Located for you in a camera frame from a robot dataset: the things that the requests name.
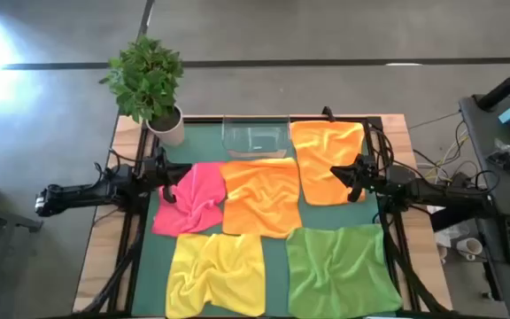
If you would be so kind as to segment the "orange microfiber towel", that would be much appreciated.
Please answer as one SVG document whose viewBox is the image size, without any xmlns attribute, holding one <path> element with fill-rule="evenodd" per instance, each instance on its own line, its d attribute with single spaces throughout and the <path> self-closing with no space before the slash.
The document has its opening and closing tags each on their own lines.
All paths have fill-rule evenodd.
<svg viewBox="0 0 510 319">
<path fill-rule="evenodd" d="M 359 122 L 296 121 L 290 124 L 305 202 L 337 206 L 351 192 L 330 169 L 349 166 L 362 152 L 365 130 Z"/>
<path fill-rule="evenodd" d="M 303 226 L 293 158 L 230 161 L 220 166 L 220 173 L 227 192 L 224 233 L 281 239 Z"/>
</svg>

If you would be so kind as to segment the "black flat bar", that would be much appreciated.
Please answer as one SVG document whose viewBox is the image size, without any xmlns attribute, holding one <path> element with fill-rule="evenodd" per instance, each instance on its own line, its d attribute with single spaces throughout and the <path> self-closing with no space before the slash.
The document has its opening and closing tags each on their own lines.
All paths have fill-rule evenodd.
<svg viewBox="0 0 510 319">
<path fill-rule="evenodd" d="M 494 213 L 482 206 L 446 206 L 430 215 L 432 229 L 435 232 L 445 230 L 456 224 L 474 218 L 491 218 Z"/>
</svg>

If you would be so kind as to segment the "white mug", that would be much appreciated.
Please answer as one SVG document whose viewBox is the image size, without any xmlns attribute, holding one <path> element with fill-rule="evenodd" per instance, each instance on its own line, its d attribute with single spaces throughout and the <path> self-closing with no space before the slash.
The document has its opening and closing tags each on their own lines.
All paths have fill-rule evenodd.
<svg viewBox="0 0 510 319">
<path fill-rule="evenodd" d="M 483 252 L 483 244 L 474 237 L 461 239 L 456 243 L 455 248 L 467 261 L 475 261 Z"/>
</svg>

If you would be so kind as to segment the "green leafy plant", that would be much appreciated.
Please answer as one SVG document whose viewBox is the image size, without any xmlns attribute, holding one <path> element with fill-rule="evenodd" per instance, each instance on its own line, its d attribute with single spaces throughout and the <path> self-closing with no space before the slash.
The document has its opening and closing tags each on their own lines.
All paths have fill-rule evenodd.
<svg viewBox="0 0 510 319">
<path fill-rule="evenodd" d="M 110 58 L 108 66 L 99 82 L 116 97 L 119 114 L 140 122 L 168 121 L 176 112 L 176 89 L 183 77 L 178 51 L 143 35 Z"/>
</svg>

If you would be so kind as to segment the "clear plastic bag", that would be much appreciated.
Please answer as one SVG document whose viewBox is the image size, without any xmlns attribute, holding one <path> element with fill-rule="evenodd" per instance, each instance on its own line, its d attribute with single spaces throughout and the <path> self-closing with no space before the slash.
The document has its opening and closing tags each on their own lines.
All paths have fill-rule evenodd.
<svg viewBox="0 0 510 319">
<path fill-rule="evenodd" d="M 454 240 L 467 237 L 470 234 L 470 228 L 464 222 L 452 225 L 448 228 L 442 228 L 438 219 L 430 217 L 432 228 L 434 230 L 437 245 L 451 247 Z"/>
</svg>

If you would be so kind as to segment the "yellow microfiber towel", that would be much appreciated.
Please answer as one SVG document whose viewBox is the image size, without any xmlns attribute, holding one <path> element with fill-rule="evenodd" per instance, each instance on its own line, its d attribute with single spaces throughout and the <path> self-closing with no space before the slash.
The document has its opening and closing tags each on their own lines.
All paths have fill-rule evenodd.
<svg viewBox="0 0 510 319">
<path fill-rule="evenodd" d="M 183 234 L 166 282 L 166 316 L 198 315 L 210 303 L 241 315 L 266 310 L 266 269 L 257 235 Z"/>
</svg>

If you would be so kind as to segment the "clear plastic wrapper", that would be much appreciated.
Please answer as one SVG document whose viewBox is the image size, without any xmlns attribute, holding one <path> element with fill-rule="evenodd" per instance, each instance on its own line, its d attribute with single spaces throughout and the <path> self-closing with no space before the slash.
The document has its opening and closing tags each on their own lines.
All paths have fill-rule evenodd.
<svg viewBox="0 0 510 319">
<path fill-rule="evenodd" d="M 505 170 L 510 169 L 510 144 L 495 138 L 494 151 L 486 157 L 486 161 Z"/>
</svg>

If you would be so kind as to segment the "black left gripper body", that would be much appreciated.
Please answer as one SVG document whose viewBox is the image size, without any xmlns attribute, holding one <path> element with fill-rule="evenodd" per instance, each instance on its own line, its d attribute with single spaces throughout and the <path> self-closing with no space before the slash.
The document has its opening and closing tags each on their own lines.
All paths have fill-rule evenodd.
<svg viewBox="0 0 510 319">
<path fill-rule="evenodd" d="M 166 183 L 166 165 L 171 162 L 166 155 L 164 148 L 157 148 L 149 157 L 145 157 L 142 162 L 143 178 L 149 185 L 168 185 Z"/>
</svg>

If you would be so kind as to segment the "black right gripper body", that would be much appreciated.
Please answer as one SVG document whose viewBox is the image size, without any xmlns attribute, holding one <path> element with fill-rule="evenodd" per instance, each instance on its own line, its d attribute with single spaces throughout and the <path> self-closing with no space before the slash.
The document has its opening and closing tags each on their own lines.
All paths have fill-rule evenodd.
<svg viewBox="0 0 510 319">
<path fill-rule="evenodd" d="M 380 172 L 375 157 L 359 154 L 354 164 L 357 167 L 355 186 L 358 188 L 373 188 L 386 184 L 386 177 Z"/>
</svg>

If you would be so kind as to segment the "pink microfiber towel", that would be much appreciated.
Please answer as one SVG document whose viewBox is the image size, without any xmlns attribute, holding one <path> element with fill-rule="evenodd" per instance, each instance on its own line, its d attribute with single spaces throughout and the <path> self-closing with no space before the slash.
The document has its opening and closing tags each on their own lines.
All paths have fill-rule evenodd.
<svg viewBox="0 0 510 319">
<path fill-rule="evenodd" d="M 169 203 L 163 198 L 164 187 L 158 188 L 158 211 L 151 232 L 155 235 L 178 237 L 199 233 L 222 223 L 220 203 L 226 197 L 220 173 L 223 162 L 199 162 L 170 191 L 176 198 Z"/>
</svg>

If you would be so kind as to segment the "white plant pot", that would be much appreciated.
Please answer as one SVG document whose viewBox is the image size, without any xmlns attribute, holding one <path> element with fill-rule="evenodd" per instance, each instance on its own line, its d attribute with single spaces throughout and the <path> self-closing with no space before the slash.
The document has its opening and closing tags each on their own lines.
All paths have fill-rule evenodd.
<svg viewBox="0 0 510 319">
<path fill-rule="evenodd" d="M 164 145 L 177 146 L 185 139 L 182 109 L 178 105 L 174 105 L 167 114 L 154 115 L 151 120 L 145 121 L 145 125 Z"/>
</svg>

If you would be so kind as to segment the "black power adapter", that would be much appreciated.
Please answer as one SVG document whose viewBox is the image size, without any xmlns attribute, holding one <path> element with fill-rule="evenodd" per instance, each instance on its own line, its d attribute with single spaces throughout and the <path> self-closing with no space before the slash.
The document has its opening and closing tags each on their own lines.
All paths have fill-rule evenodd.
<svg viewBox="0 0 510 319">
<path fill-rule="evenodd" d="M 462 172 L 454 174 L 449 182 L 450 187 L 461 189 L 468 188 L 471 184 L 471 177 Z"/>
</svg>

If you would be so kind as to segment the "black aluminium table frame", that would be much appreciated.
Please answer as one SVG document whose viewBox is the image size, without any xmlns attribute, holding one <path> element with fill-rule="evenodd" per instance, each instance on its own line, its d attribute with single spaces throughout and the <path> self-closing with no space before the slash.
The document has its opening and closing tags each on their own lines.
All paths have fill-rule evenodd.
<svg viewBox="0 0 510 319">
<path fill-rule="evenodd" d="M 413 149 L 402 114 L 365 114 L 369 126 L 382 130 L 390 139 L 396 160 L 411 167 L 416 165 Z M 147 132 L 145 126 L 126 116 L 117 119 L 112 148 L 123 156 L 141 157 L 152 152 L 158 139 Z M 96 211 L 97 223 L 92 227 L 72 311 L 80 312 L 105 287 L 136 233 L 145 228 L 145 219 L 138 215 L 116 213 L 110 207 L 100 206 Z M 445 280 L 436 240 L 429 217 L 416 208 L 401 215 L 399 225 L 391 225 L 394 242 L 405 241 L 402 249 L 416 274 L 435 299 L 444 307 L 452 308 L 452 299 Z"/>
</svg>

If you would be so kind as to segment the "green microfiber towel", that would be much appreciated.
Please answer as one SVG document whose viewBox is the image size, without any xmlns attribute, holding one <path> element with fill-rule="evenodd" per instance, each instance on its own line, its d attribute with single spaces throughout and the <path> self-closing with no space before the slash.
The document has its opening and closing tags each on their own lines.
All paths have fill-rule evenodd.
<svg viewBox="0 0 510 319">
<path fill-rule="evenodd" d="M 383 240 L 377 224 L 292 231 L 286 240 L 290 314 L 348 319 L 400 309 L 403 300 L 386 267 Z"/>
</svg>

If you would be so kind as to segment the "clear plastic bin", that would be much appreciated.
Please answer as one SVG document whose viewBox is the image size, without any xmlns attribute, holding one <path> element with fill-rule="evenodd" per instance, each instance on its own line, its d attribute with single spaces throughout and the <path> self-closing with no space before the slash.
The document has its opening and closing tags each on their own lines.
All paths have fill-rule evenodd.
<svg viewBox="0 0 510 319">
<path fill-rule="evenodd" d="M 221 142 L 234 159 L 280 159 L 291 147 L 290 117 L 224 116 Z"/>
</svg>

